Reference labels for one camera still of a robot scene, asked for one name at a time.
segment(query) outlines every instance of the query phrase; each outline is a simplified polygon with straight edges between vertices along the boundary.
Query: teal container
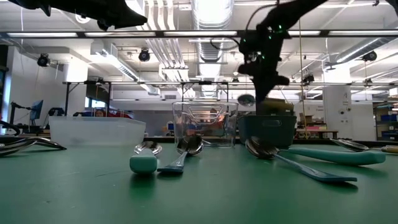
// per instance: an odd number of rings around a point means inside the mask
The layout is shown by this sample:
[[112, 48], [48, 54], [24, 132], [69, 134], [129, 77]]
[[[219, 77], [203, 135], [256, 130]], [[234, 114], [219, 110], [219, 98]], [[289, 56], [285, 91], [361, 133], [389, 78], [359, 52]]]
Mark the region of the teal container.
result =
[[293, 143], [296, 116], [243, 116], [238, 119], [239, 138], [258, 137], [276, 147], [289, 147]]

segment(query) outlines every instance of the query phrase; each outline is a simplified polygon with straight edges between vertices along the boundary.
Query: white column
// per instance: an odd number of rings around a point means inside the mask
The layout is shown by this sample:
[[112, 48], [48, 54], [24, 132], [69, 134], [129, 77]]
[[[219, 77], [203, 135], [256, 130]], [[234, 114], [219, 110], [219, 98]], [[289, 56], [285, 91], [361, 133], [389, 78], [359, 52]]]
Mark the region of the white column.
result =
[[[324, 71], [324, 82], [351, 82], [349, 67], [345, 64], [334, 70]], [[349, 86], [326, 86], [323, 88], [325, 122], [330, 130], [337, 130], [339, 138], [353, 138], [353, 115], [351, 88]]]
[[[88, 77], [88, 66], [87, 63], [74, 59], [64, 65], [63, 72], [66, 82], [84, 82]], [[71, 116], [75, 112], [83, 111], [85, 109], [85, 99], [86, 85], [80, 84], [69, 94], [68, 115]]]

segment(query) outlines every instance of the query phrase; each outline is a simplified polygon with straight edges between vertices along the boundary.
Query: clear plastic container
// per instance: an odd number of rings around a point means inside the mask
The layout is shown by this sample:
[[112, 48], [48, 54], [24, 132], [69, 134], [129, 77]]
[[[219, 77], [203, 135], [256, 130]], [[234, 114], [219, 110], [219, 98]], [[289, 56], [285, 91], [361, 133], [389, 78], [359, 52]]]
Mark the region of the clear plastic container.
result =
[[50, 117], [51, 140], [63, 146], [134, 147], [145, 128], [145, 122], [128, 118]]
[[199, 135], [205, 146], [235, 145], [238, 104], [227, 102], [173, 103], [174, 139]]

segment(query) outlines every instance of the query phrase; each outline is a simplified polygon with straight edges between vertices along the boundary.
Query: window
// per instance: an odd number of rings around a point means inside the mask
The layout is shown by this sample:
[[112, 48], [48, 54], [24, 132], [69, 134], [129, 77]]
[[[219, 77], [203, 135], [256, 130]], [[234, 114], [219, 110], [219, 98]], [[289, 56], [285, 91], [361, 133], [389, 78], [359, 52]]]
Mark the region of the window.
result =
[[85, 101], [85, 107], [86, 108], [104, 108], [106, 107], [106, 103], [102, 102], [102, 101], [98, 101], [98, 100], [93, 100], [89, 97], [86, 97], [86, 101]]

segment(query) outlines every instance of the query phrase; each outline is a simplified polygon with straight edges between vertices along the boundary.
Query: computer monitor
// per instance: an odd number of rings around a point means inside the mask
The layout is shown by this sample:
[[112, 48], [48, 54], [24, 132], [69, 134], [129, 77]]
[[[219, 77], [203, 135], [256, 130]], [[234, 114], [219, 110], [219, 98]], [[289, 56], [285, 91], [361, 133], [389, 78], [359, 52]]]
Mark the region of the computer monitor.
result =
[[39, 100], [33, 103], [32, 110], [30, 111], [30, 120], [34, 121], [40, 118], [42, 112], [43, 100]]
[[167, 124], [168, 131], [174, 131], [174, 124]]

